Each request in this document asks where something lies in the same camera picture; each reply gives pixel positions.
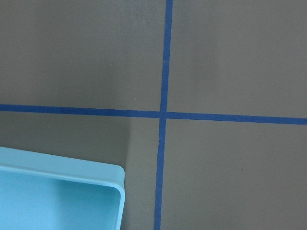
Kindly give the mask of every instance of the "light blue bin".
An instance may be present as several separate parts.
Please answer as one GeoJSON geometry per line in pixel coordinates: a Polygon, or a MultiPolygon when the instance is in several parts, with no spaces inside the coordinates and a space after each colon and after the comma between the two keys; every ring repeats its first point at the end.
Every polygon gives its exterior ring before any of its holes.
{"type": "Polygon", "coordinates": [[[119,230],[117,165],[0,147],[0,229],[119,230]]]}

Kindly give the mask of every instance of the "grid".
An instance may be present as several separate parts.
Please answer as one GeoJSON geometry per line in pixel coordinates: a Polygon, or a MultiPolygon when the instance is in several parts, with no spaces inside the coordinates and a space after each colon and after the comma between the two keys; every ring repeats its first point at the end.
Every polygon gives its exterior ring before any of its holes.
{"type": "Polygon", "coordinates": [[[161,228],[165,132],[167,119],[307,125],[307,118],[168,112],[167,95],[171,48],[172,8],[173,1],[166,0],[160,111],[0,104],[0,111],[7,112],[141,117],[159,119],[159,146],[157,151],[156,191],[154,208],[155,230],[160,230],[161,228]]]}

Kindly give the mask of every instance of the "gray floor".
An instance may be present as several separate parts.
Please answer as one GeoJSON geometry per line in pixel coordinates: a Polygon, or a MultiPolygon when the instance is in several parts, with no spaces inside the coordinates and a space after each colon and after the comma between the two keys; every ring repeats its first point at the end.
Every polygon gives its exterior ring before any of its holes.
{"type": "MultiPolygon", "coordinates": [[[[168,111],[307,117],[305,0],[174,1],[168,111]]],[[[158,111],[165,1],[0,0],[0,104],[158,111]]],[[[0,146],[119,164],[153,230],[159,120],[0,112],[0,146]]],[[[162,230],[305,230],[307,127],[170,120],[162,230]]]]}

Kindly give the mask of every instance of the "horizontal blue line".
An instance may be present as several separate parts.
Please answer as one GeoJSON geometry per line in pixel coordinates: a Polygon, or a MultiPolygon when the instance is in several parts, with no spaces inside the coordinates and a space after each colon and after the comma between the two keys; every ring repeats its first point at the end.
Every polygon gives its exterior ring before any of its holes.
{"type": "Polygon", "coordinates": [[[307,118],[167,112],[168,119],[307,125],[307,118]]]}
{"type": "Polygon", "coordinates": [[[93,109],[93,108],[73,108],[73,107],[14,105],[14,104],[0,104],[0,111],[45,113],[45,114],[147,117],[147,118],[159,118],[160,117],[160,112],[157,112],[157,111],[93,109]]]}

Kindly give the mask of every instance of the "plastic container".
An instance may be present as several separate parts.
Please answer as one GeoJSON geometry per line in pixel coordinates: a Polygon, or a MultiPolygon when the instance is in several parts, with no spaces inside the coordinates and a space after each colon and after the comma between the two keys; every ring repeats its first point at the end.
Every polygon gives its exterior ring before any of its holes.
{"type": "Polygon", "coordinates": [[[117,165],[0,147],[0,229],[119,230],[117,165]]]}

